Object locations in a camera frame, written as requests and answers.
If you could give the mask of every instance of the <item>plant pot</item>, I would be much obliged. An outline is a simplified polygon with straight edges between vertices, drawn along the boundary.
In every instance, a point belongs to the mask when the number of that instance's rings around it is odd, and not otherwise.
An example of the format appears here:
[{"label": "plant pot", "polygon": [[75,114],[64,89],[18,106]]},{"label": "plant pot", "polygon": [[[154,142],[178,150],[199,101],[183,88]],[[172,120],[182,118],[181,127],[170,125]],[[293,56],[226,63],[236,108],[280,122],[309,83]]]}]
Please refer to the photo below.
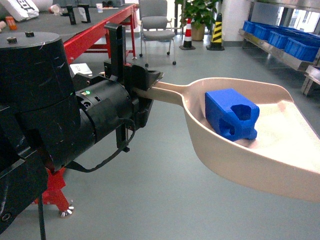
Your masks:
[{"label": "plant pot", "polygon": [[202,24],[200,28],[191,27],[191,37],[192,41],[202,41],[205,37],[205,27],[206,25]]}]

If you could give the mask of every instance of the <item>gray office chair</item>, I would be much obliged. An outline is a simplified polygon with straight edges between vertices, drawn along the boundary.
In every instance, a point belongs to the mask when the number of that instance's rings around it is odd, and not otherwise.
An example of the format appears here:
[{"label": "gray office chair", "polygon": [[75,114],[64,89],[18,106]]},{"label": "gray office chair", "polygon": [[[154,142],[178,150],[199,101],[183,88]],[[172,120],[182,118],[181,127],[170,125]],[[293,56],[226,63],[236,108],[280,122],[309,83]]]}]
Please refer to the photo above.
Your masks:
[{"label": "gray office chair", "polygon": [[[140,10],[140,46],[142,54],[142,41],[145,49],[145,66],[149,67],[146,41],[169,41],[169,51],[166,53],[170,55],[171,40],[173,42],[173,65],[176,65],[176,51],[175,51],[175,33],[172,31],[171,20],[167,19],[167,1],[166,0],[139,0]],[[171,30],[166,29],[167,23],[170,23]]]}]

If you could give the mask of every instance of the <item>potted plant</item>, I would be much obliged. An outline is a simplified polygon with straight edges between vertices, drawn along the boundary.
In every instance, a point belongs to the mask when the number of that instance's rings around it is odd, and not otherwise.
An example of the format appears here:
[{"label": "potted plant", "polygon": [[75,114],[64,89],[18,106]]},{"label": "potted plant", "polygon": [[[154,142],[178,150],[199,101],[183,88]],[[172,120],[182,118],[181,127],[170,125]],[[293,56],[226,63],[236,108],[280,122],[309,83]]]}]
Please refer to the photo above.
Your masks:
[{"label": "potted plant", "polygon": [[[187,19],[191,19],[192,40],[201,41],[204,39],[205,27],[211,29],[215,23],[214,13],[217,12],[215,4],[219,0],[186,0],[181,14],[181,24],[185,25]],[[184,5],[184,0],[175,0],[176,4]]]}]

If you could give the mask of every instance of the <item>screw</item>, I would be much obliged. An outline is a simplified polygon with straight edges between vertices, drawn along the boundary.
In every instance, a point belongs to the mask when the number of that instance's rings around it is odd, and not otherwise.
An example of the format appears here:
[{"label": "screw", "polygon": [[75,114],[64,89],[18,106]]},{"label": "screw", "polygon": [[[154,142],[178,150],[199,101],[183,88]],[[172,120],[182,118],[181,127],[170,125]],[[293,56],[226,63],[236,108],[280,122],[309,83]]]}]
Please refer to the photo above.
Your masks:
[{"label": "screw", "polygon": [[8,41],[9,44],[16,44],[18,42],[15,36],[7,37],[6,40]]},{"label": "screw", "polygon": [[35,36],[35,33],[33,31],[25,31],[24,34],[27,38],[32,38]]},{"label": "screw", "polygon": [[8,212],[5,215],[3,215],[3,217],[1,218],[2,222],[6,222],[11,218],[11,213]]}]

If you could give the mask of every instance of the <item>scoop handle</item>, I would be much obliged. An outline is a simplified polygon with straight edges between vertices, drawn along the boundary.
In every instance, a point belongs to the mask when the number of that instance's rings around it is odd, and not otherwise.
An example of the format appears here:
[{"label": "scoop handle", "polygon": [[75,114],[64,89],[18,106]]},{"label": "scoop handle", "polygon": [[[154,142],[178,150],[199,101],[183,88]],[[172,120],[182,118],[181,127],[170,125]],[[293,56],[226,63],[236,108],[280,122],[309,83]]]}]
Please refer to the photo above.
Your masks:
[{"label": "scoop handle", "polygon": [[147,91],[143,91],[138,88],[134,88],[133,91],[136,92],[138,96],[142,98],[158,100],[170,104],[177,104],[183,106],[183,93],[186,87],[186,85],[175,85],[158,81]]}]

